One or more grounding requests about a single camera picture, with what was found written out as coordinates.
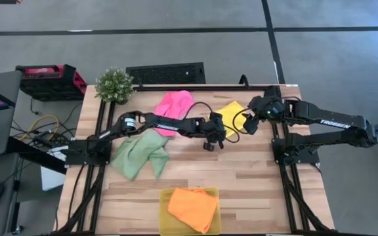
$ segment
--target potted plant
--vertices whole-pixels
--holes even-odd
[[[96,78],[96,97],[105,102],[125,104],[133,93],[134,78],[119,68],[109,68]]]

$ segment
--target yellow tray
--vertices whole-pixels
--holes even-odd
[[[209,195],[219,198],[218,189],[215,187],[205,187],[204,189]],[[169,213],[168,206],[171,194],[175,189],[163,189],[160,193],[160,218],[159,218],[159,234],[161,236],[172,235],[203,235],[192,229],[187,224],[181,222]],[[218,235],[221,233],[221,214],[220,214],[220,202],[217,203],[217,209],[215,210],[213,221],[209,227],[208,232],[205,235]]]

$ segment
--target gray floor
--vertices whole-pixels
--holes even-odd
[[[274,27],[378,26],[378,0],[268,0]],[[131,28],[264,27],[254,0],[33,0],[0,5],[0,31]],[[303,99],[378,123],[378,32],[276,33],[287,83]],[[110,66],[204,62],[207,83],[275,83],[266,33],[0,37],[0,72],[16,65],[63,64],[88,83]],[[15,119],[27,128],[36,119],[21,94]],[[35,103],[65,120],[73,103]],[[76,125],[78,111],[68,124]],[[312,132],[327,129],[312,126]],[[322,147],[324,184],[339,231],[378,235],[378,146]],[[21,208],[24,235],[48,232],[59,192]]]

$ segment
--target red toolbox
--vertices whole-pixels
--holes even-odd
[[[33,99],[46,101],[83,100],[87,83],[73,66],[16,66],[23,73],[20,89]]]

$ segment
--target plant pot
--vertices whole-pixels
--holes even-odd
[[[124,105],[124,104],[126,104],[127,102],[128,102],[128,99],[123,100],[123,101],[120,101],[120,102],[116,102],[116,103],[119,104],[119,105]]]

